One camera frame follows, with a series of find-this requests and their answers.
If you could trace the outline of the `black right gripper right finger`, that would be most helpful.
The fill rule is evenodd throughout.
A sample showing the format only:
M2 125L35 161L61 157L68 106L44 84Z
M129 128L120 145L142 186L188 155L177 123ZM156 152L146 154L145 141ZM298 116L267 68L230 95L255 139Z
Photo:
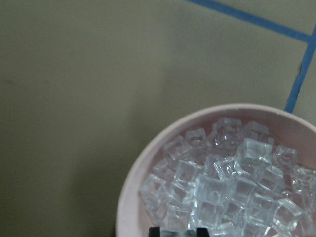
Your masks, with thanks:
M209 232L207 228L198 227L196 228L197 237L209 237Z

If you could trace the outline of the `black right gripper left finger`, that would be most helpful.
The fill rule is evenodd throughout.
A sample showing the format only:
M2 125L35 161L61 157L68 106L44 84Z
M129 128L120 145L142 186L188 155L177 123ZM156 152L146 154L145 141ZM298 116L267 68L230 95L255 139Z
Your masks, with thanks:
M160 237L160 227L150 227L148 237Z

